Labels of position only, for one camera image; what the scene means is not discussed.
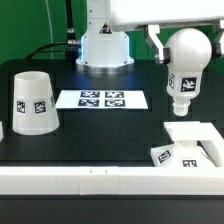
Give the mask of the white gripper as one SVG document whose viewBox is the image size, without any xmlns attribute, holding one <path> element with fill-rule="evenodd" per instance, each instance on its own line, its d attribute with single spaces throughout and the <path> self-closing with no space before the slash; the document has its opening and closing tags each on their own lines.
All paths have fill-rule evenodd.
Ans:
<svg viewBox="0 0 224 224">
<path fill-rule="evenodd" d="M 145 41 L 157 64 L 170 62 L 170 49 L 158 37 L 160 26 L 219 21 L 214 28 L 212 58 L 224 58 L 224 0 L 106 0 L 105 10 L 113 31 L 133 31 L 147 25 Z"/>
</svg>

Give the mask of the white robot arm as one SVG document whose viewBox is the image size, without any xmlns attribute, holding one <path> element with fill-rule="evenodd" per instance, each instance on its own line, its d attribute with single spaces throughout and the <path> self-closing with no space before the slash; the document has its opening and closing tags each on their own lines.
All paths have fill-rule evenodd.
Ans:
<svg viewBox="0 0 224 224">
<path fill-rule="evenodd" d="M 114 73 L 131 66 L 128 31 L 144 30 L 156 62 L 170 62 L 171 49 L 163 46 L 162 28 L 217 25 L 212 56 L 224 56 L 224 0 L 86 0 L 87 29 L 81 38 L 77 65 L 94 73 Z"/>
</svg>

